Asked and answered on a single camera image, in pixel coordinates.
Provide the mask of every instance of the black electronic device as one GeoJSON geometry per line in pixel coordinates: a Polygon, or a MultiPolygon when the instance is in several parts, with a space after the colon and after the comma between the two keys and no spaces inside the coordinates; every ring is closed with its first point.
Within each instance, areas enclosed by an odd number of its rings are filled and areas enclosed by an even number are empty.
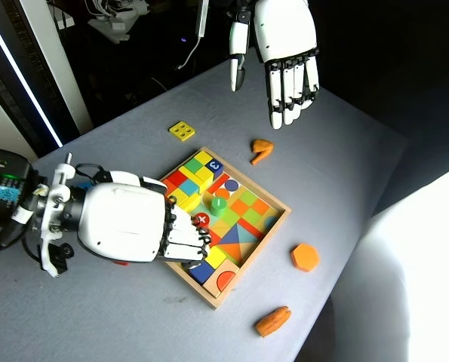
{"type": "Polygon", "coordinates": [[[0,225],[8,222],[37,177],[26,158],[0,149],[0,225]]]}

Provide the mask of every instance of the green cylinder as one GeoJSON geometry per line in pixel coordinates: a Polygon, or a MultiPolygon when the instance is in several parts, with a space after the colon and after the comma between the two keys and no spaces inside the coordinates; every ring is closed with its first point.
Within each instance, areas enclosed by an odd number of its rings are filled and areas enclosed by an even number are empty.
{"type": "Polygon", "coordinates": [[[227,208],[227,201],[225,198],[213,198],[211,202],[211,213],[216,216],[220,217],[224,214],[224,211],[226,211],[227,208]]]}

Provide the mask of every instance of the table surface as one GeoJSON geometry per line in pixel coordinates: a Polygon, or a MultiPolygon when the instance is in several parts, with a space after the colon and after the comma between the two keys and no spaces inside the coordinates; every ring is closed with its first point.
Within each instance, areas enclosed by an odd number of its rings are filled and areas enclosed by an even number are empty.
{"type": "Polygon", "coordinates": [[[299,121],[273,130],[263,67],[253,55],[247,65],[238,93],[221,64],[35,163],[52,175],[70,151],[74,164],[160,178],[202,146],[224,157],[293,210],[227,300],[213,310],[164,263],[115,265],[84,251],[75,234],[63,239],[75,257],[58,279],[14,245],[0,253],[0,361],[295,358],[406,141],[326,90],[299,121]],[[196,129],[185,143],[167,131],[181,120],[196,129]],[[253,167],[256,138],[275,151],[253,167]],[[310,273],[290,258],[303,242],[321,257],[310,273]],[[290,320],[260,338],[253,325],[281,305],[290,320]]]}

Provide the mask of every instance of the orange hexagonal block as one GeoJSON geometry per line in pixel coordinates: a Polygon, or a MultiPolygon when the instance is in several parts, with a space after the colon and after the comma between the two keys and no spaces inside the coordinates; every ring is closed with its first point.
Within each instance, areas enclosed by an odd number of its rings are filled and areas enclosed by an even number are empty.
{"type": "Polygon", "coordinates": [[[311,245],[300,244],[291,252],[294,266],[304,272],[310,272],[320,263],[318,251],[311,245]]]}

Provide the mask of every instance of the white light strip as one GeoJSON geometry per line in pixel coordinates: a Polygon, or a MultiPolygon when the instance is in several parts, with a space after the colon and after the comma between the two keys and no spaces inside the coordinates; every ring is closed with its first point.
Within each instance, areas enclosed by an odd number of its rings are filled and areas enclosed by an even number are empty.
{"type": "Polygon", "coordinates": [[[18,67],[18,65],[14,61],[14,58],[11,55],[10,50],[6,46],[5,41],[1,37],[1,34],[0,34],[0,47],[3,50],[3,52],[5,53],[6,58],[8,58],[8,61],[10,62],[11,66],[13,67],[13,70],[16,73],[18,79],[20,79],[20,82],[21,82],[23,88],[25,88],[25,91],[28,94],[28,97],[31,99],[31,101],[33,102],[33,105],[35,106],[36,110],[38,111],[38,113],[42,117],[43,122],[45,123],[46,127],[48,128],[48,130],[51,133],[51,136],[53,136],[53,138],[54,138],[55,142],[57,143],[58,147],[62,147],[63,144],[61,143],[60,138],[58,138],[57,133],[55,132],[55,130],[51,126],[50,121],[48,120],[48,118],[46,117],[45,113],[43,112],[43,109],[40,107],[40,105],[38,103],[38,100],[36,100],[35,94],[33,94],[33,92],[31,91],[31,88],[29,87],[28,83],[26,82],[26,79],[23,77],[23,73],[21,73],[20,68],[18,67]]]}

